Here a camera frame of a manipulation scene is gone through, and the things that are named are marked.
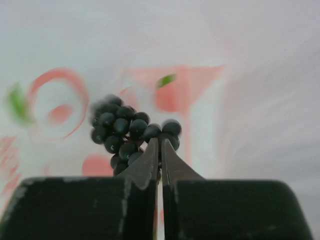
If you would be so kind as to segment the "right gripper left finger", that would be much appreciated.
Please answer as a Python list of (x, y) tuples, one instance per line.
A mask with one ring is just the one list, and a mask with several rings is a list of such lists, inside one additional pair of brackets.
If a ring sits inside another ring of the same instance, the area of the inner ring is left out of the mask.
[(33, 177), (14, 191), (3, 240), (154, 240), (158, 140), (115, 177)]

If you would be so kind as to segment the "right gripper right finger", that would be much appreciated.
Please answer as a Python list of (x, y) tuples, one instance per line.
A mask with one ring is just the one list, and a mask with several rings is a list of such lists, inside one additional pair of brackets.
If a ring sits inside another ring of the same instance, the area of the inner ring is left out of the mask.
[(311, 240), (298, 199), (278, 180), (205, 179), (161, 143), (167, 240)]

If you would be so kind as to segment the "pink plastic bag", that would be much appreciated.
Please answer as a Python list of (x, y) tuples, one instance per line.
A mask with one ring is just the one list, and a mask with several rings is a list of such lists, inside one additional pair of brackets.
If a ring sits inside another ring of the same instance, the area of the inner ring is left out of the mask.
[(109, 93), (179, 120), (203, 176), (284, 181), (318, 228), (319, 1), (1, 1), (1, 208), (28, 177), (111, 173), (89, 136)]

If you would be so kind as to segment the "black fake grapes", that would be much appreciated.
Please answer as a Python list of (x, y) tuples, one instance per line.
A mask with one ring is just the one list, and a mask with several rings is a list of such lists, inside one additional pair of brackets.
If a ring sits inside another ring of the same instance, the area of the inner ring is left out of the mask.
[(159, 145), (163, 140), (169, 140), (175, 151), (180, 147), (182, 126), (177, 120), (169, 119), (162, 126), (150, 123), (146, 112), (137, 112), (132, 106), (124, 105), (114, 94), (95, 102), (90, 108), (90, 116), (90, 138), (112, 154), (110, 167), (114, 176), (132, 165), (144, 153), (142, 145), (151, 139), (157, 139)]

